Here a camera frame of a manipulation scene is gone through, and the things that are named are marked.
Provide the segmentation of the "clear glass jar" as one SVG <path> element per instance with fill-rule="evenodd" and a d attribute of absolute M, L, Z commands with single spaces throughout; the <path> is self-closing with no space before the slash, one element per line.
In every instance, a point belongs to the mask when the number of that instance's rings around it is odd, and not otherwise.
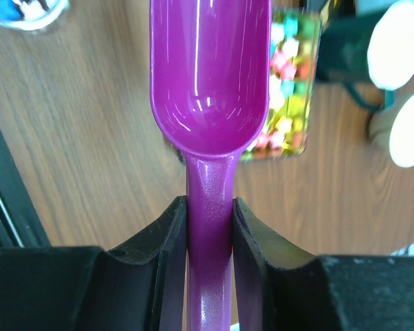
<path fill-rule="evenodd" d="M 0 27 L 41 33 L 55 28 L 70 9 L 70 1 L 0 0 Z"/>

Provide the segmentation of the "star candy tin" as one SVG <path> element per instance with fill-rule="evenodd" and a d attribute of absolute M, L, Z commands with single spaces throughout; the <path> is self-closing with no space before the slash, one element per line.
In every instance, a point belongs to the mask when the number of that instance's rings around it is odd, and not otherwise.
<path fill-rule="evenodd" d="M 269 1 L 155 1 L 152 107 L 175 150 L 241 159 L 306 145 L 320 23 Z"/>

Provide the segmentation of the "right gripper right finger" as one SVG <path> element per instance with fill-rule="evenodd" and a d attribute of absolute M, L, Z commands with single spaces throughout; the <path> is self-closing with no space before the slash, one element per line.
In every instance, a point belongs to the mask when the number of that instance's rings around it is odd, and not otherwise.
<path fill-rule="evenodd" d="M 414 257 L 315 256 L 233 206 L 242 330 L 414 330 Z"/>

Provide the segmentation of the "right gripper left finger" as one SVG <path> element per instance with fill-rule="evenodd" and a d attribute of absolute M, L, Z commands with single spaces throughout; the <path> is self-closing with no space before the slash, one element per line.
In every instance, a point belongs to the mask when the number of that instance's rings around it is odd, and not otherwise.
<path fill-rule="evenodd" d="M 0 330 L 180 330 L 186 199 L 111 250 L 0 248 Z"/>

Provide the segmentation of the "purple plastic scoop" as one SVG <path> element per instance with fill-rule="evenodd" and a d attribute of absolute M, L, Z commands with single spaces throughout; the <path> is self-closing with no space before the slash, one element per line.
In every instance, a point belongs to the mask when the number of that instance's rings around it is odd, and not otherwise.
<path fill-rule="evenodd" d="M 189 330 L 228 330 L 235 169 L 268 111 L 269 1 L 151 1 L 150 103 L 186 161 Z"/>

